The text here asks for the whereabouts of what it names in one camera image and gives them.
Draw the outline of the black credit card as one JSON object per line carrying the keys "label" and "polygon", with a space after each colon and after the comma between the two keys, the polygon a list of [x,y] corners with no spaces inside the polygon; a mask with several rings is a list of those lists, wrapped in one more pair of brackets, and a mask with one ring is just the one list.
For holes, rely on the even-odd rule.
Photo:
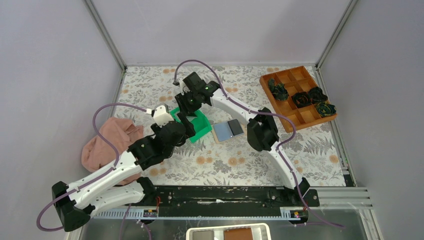
{"label": "black credit card", "polygon": [[244,134],[244,129],[237,119],[232,119],[227,122],[231,132],[231,136],[239,136]]}

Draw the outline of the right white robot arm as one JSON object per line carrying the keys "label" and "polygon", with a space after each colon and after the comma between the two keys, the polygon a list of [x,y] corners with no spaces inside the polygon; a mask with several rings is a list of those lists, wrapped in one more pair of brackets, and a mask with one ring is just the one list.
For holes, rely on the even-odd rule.
{"label": "right white robot arm", "polygon": [[310,184],[294,168],[282,149],[283,143],[274,120],[282,115],[272,113],[266,107],[255,110],[228,94],[220,82],[205,82],[196,72],[192,72],[183,80],[175,79],[173,84],[180,87],[180,93],[175,99],[179,107],[177,117],[183,124],[187,125],[187,117],[204,104],[228,113],[245,126],[248,144],[254,150],[264,152],[276,165],[282,185],[288,190],[287,201],[293,206],[299,206],[307,199]]}

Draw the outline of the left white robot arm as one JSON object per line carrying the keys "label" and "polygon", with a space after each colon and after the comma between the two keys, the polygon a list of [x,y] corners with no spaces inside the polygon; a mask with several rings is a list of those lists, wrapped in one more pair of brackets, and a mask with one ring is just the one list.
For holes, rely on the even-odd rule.
{"label": "left white robot arm", "polygon": [[51,188],[61,229],[72,232],[93,216],[121,205],[141,203],[148,206],[157,199],[157,191],[148,177],[139,177],[126,186],[124,179],[139,174],[172,156],[174,148],[196,134],[194,125],[183,113],[180,121],[171,118],[163,126],[154,123],[152,135],[136,140],[118,158],[78,181],[57,182]]}

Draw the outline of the beige blue card holder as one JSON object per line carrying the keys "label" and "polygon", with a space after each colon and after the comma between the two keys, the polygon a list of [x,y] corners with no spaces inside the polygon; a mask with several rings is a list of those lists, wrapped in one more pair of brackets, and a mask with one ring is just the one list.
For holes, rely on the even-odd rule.
{"label": "beige blue card holder", "polygon": [[228,140],[244,136],[247,133],[245,126],[240,123],[243,127],[244,134],[238,135],[238,136],[231,136],[231,132],[230,132],[230,129],[229,129],[229,126],[228,126],[228,121],[230,121],[230,120],[219,122],[219,123],[216,123],[212,126],[212,134],[213,134],[214,140],[217,144],[221,144],[221,143],[226,142]]}

